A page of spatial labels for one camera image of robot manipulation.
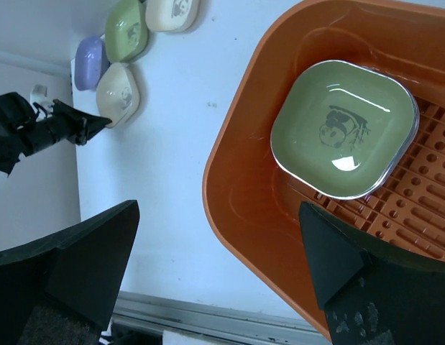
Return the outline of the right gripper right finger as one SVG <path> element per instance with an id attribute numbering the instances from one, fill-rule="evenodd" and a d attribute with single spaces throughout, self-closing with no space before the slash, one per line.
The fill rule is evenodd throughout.
<path id="1" fill-rule="evenodd" d="M 333 344 L 445 344 L 445 262 L 303 202 L 298 218 Z"/>

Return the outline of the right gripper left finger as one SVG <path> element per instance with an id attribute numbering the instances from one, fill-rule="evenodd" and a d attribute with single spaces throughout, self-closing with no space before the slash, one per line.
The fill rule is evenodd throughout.
<path id="1" fill-rule="evenodd" d="M 138 202 L 128 200 L 0 251 L 0 344 L 97 344 L 138 225 Z"/>

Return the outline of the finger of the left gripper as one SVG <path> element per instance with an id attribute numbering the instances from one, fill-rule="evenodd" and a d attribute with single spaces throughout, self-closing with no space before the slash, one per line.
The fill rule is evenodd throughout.
<path id="1" fill-rule="evenodd" d="M 110 123 L 110 119 L 102 116 L 83 116 L 78 130 L 78 143 L 86 144 Z"/>

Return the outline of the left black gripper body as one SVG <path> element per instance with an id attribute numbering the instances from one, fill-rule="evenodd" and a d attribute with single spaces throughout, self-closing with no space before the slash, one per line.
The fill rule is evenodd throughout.
<path id="1" fill-rule="evenodd" d="M 69 105 L 54 100 L 49 106 L 37 102 L 36 119 L 19 129 L 22 153 L 33 155 L 66 139 L 72 144 L 86 143 L 86 115 Z"/>

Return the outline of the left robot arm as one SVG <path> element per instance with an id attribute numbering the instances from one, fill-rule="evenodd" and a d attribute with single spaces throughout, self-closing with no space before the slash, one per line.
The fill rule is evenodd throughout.
<path id="1" fill-rule="evenodd" d="M 58 99 L 29 103 L 16 92 L 0 95 L 0 172 L 9 175 L 19 157 L 29 157 L 63 140 L 85 145 L 111 120 L 74 109 Z"/>

